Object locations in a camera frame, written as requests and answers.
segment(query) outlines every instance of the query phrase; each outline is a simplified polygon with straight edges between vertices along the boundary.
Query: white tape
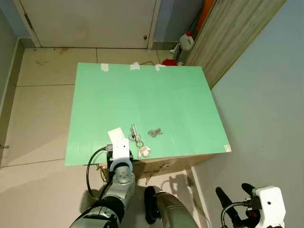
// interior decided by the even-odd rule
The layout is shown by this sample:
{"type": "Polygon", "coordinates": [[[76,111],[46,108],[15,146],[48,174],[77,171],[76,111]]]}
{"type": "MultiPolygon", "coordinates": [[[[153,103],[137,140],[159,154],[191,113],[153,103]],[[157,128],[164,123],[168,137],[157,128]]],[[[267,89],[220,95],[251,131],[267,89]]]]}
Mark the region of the white tape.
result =
{"type": "Polygon", "coordinates": [[[159,71],[159,70],[160,70],[160,67],[166,67],[166,66],[165,66],[165,65],[162,65],[162,64],[156,64],[156,65],[155,65],[156,71],[159,71]]]}
{"type": "Polygon", "coordinates": [[[101,70],[108,72],[109,71],[109,64],[108,63],[102,63],[101,64],[101,70]]]}
{"type": "Polygon", "coordinates": [[[231,152],[231,147],[230,147],[229,144],[224,145],[224,147],[225,147],[225,151],[226,151],[226,152],[231,152]]]}
{"type": "Polygon", "coordinates": [[[138,62],[134,62],[133,64],[130,65],[130,70],[140,70],[140,66],[138,62]]]}

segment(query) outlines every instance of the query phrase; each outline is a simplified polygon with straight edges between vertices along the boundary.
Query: keychain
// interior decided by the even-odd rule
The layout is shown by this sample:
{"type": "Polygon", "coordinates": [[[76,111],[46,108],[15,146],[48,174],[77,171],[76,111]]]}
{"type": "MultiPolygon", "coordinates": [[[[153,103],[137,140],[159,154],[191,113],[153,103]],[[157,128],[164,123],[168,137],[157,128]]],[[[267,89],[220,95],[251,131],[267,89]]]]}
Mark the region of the keychain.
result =
{"type": "Polygon", "coordinates": [[[151,148],[143,144],[143,142],[141,141],[141,137],[137,132],[137,128],[134,124],[131,125],[130,130],[131,135],[129,136],[129,140],[135,142],[136,146],[138,147],[138,158],[141,158],[142,156],[149,156],[149,151],[151,150],[151,148]]]}

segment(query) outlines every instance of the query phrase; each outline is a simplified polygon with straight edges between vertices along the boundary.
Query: white plastic bottle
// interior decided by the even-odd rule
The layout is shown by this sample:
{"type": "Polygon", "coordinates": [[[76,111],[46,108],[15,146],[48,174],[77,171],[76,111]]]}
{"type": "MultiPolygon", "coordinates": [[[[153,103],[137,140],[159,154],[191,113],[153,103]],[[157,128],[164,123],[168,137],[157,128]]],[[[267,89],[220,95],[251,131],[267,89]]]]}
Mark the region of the white plastic bottle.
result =
{"type": "Polygon", "coordinates": [[[190,53],[190,51],[192,50],[193,45],[194,45],[194,40],[193,40],[193,37],[191,35],[191,32],[187,31],[180,38],[181,52],[180,52],[180,56],[178,58],[178,62],[182,62],[182,63],[186,62],[187,56],[190,53]]]}

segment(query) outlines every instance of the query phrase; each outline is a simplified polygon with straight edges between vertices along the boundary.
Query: black cable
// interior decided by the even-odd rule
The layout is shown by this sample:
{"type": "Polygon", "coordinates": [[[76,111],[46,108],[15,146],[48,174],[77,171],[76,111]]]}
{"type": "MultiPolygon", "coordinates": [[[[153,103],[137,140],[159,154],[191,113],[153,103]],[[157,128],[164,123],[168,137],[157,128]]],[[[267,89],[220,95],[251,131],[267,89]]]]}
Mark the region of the black cable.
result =
{"type": "Polygon", "coordinates": [[[92,190],[91,190],[91,187],[90,187],[90,183],[89,183],[89,171],[90,171],[90,165],[91,165],[91,162],[92,162],[93,158],[94,158],[100,151],[105,152],[105,147],[100,148],[100,149],[97,150],[95,153],[93,153],[93,155],[91,156],[91,158],[90,158],[90,160],[89,160],[89,163],[88,163],[88,165],[87,165],[87,167],[86,167],[86,186],[87,186],[87,190],[89,191],[90,196],[91,196],[93,199],[95,199],[95,200],[98,200],[99,198],[93,196],[93,193],[92,193],[92,190]]]}
{"type": "Polygon", "coordinates": [[[225,225],[225,213],[227,212],[227,210],[229,210],[232,207],[235,206],[247,206],[246,202],[235,202],[235,203],[231,203],[228,206],[226,206],[223,210],[222,213],[220,214],[220,221],[222,223],[222,228],[226,228],[227,226],[225,225]]]}

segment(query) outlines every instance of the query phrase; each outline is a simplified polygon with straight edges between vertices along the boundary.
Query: door frame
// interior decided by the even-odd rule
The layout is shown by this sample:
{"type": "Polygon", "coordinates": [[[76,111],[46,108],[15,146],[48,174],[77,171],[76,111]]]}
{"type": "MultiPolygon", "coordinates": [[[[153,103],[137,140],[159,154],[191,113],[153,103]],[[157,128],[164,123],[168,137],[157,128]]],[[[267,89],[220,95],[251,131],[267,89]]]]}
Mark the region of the door frame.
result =
{"type": "MultiPolygon", "coordinates": [[[[35,47],[41,48],[41,44],[39,42],[39,39],[34,31],[34,28],[31,28],[31,26],[28,23],[28,20],[26,18],[26,12],[22,6],[22,3],[20,0],[13,0],[16,9],[18,11],[18,14],[20,15],[24,26],[26,27],[29,36],[31,40],[33,41],[35,47]]],[[[154,9],[153,9],[153,16],[152,16],[152,21],[151,21],[151,26],[150,26],[150,33],[149,33],[149,38],[148,38],[148,44],[146,49],[151,49],[154,41],[154,34],[155,34],[155,29],[156,29],[156,24],[157,24],[157,19],[158,19],[158,13],[160,11],[160,6],[161,6],[162,0],[155,0],[154,4],[154,9]]]]}

